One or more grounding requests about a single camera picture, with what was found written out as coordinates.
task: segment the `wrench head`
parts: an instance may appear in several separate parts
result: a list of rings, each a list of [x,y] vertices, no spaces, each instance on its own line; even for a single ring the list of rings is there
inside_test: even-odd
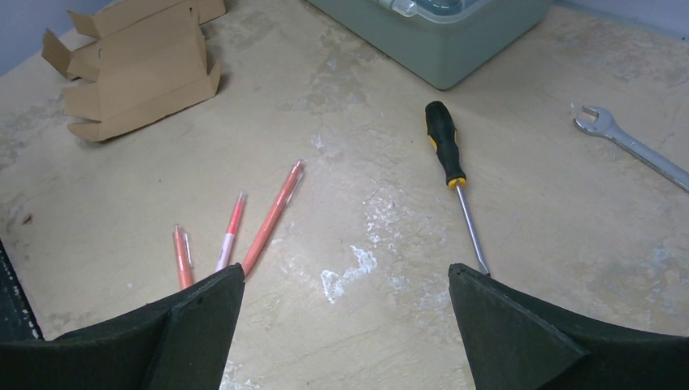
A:
[[[595,119],[593,122],[574,119],[574,126],[589,136],[606,137],[606,130],[616,125],[613,115],[603,107],[583,106],[582,112],[584,114],[589,114]]]

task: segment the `black foam pad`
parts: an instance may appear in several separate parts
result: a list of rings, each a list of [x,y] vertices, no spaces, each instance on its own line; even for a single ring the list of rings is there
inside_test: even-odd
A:
[[[449,283],[478,390],[689,388],[689,338],[588,318],[464,264]]]
[[[217,389],[243,294],[237,264],[55,340],[2,343],[0,388]]]

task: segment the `black and yellow handle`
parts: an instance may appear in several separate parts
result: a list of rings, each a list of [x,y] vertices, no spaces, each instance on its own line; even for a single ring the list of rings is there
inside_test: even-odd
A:
[[[466,184],[466,174],[459,165],[457,147],[457,128],[452,116],[442,102],[432,102],[426,106],[426,127],[428,139],[445,169],[445,182],[451,189]]]

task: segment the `gray plastic box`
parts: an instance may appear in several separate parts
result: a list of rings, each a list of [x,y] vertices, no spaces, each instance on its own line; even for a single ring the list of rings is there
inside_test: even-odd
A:
[[[437,89],[449,89],[548,13],[553,0],[308,0]]]

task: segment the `open-end wrench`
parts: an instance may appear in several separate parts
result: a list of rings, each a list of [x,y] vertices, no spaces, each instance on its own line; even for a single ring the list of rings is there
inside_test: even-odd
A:
[[[583,106],[582,111],[593,116],[595,120],[584,122],[575,119],[574,126],[579,130],[589,136],[611,140],[689,193],[689,173],[627,134],[615,122],[610,111],[598,106]]]

